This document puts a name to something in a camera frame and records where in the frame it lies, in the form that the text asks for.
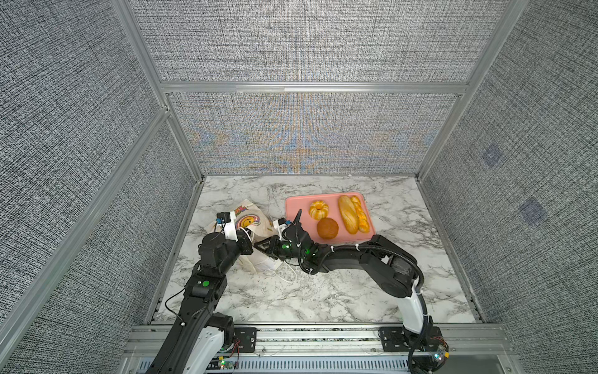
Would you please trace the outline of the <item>twisted yellow fake bread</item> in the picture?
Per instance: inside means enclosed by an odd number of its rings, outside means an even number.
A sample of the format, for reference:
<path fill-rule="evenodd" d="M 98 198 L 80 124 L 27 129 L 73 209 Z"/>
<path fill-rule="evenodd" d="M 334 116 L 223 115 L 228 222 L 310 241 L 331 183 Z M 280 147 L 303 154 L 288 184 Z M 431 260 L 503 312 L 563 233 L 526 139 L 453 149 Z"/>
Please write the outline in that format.
<path fill-rule="evenodd" d="M 363 210 L 360 199 L 357 196 L 352 196 L 350 200 L 353 203 L 356 214 L 358 216 L 358 230 L 363 233 L 369 233 L 370 224 L 367 215 Z"/>

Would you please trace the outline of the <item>long golden fake baguette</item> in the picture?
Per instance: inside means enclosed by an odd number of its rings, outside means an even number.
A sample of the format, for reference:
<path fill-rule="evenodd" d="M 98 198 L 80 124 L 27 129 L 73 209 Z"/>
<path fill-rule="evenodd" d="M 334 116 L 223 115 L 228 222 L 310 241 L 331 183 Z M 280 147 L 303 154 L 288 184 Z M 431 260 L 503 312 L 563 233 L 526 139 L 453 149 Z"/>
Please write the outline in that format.
<path fill-rule="evenodd" d="M 342 195 L 338 199 L 338 207 L 347 232 L 352 235 L 357 234 L 360 220 L 353 201 L 349 196 Z"/>

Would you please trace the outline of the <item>round brown fake bun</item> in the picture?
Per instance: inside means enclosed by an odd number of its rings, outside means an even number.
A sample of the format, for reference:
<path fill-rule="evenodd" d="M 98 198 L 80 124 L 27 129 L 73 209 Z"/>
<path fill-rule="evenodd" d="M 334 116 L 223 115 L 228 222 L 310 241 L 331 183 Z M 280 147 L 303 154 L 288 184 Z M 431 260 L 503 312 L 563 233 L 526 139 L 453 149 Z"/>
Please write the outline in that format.
<path fill-rule="evenodd" d="M 317 224 L 317 233 L 320 238 L 330 240 L 339 233 L 339 225 L 332 218 L 322 218 Z"/>

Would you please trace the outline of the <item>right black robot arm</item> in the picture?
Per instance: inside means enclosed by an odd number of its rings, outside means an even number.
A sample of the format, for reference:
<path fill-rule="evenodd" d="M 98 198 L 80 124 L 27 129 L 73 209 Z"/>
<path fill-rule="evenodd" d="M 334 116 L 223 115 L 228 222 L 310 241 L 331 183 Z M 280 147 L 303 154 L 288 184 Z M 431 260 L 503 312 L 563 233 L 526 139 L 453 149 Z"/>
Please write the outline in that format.
<path fill-rule="evenodd" d="M 301 213 L 293 221 L 275 222 L 278 234 L 255 243 L 254 248 L 274 260 L 296 259 L 309 275 L 338 270 L 364 271 L 386 294 L 397 299 L 402 330 L 392 343 L 407 351 L 411 373 L 434 373 L 449 358 L 449 345 L 428 311 L 422 288 L 425 276 L 417 260 L 382 235 L 366 242 L 333 246 L 313 241 L 301 225 Z"/>

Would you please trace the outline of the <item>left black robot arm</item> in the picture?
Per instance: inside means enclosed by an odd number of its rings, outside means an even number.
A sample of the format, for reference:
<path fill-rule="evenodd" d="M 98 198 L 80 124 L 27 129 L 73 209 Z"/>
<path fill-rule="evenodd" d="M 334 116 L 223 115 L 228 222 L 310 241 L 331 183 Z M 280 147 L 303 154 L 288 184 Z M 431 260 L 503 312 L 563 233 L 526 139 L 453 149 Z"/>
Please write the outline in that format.
<path fill-rule="evenodd" d="M 227 271 L 241 255 L 253 253 L 252 242 L 238 232 L 236 240 L 212 232 L 198 246 L 200 260 L 188 279 L 177 322 L 147 370 L 148 373 L 182 373 L 200 333 L 213 316 L 227 287 Z"/>

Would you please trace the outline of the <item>white printed paper bag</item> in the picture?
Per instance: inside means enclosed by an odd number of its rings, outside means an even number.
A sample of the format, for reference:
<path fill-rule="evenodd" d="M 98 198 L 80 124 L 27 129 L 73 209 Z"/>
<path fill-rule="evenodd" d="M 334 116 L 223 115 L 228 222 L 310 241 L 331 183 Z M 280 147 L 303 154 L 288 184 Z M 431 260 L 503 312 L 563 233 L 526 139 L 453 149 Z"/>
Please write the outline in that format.
<path fill-rule="evenodd" d="M 235 227 L 248 236 L 252 244 L 256 244 L 271 236 L 277 236 L 272 221 L 249 199 L 244 199 L 238 207 L 235 208 Z M 280 280 L 293 283 L 277 274 L 279 267 L 283 264 L 268 257 L 266 254 L 255 249 L 252 255 L 243 255 L 240 259 L 241 267 L 252 274 L 262 274 L 274 276 L 277 275 Z"/>

